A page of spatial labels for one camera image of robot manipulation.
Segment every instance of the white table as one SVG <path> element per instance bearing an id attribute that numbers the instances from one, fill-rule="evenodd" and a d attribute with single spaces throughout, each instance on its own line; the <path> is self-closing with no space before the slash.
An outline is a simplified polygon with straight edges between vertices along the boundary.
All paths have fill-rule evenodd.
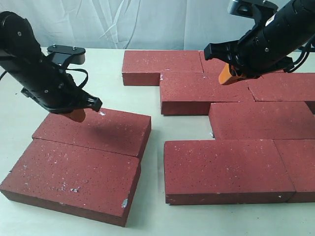
<path id="1" fill-rule="evenodd" d="M 164 201 L 163 143 L 211 139 L 207 116 L 164 117 L 158 87 L 124 87 L 123 50 L 87 49 L 85 90 L 110 109 L 152 116 L 153 129 L 126 228 L 10 202 L 0 195 L 0 236 L 305 236 L 315 234 L 315 204 L 169 206 Z M 315 55 L 298 70 L 314 72 Z M 73 72 L 80 82 L 84 75 Z M 10 75 L 0 81 L 0 181 L 32 141 L 47 112 L 25 98 Z"/>

